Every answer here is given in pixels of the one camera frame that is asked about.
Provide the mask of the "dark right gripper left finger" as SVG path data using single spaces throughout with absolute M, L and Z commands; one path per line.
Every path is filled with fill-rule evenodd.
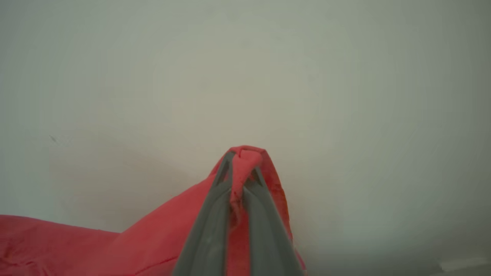
M 232 159 L 224 155 L 173 269 L 174 276 L 224 276 L 228 247 Z

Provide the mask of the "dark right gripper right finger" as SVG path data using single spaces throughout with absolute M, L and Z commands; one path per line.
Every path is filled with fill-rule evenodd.
M 244 206 L 249 216 L 250 274 L 302 276 L 293 243 L 260 168 L 254 168 L 251 176 L 243 186 Z

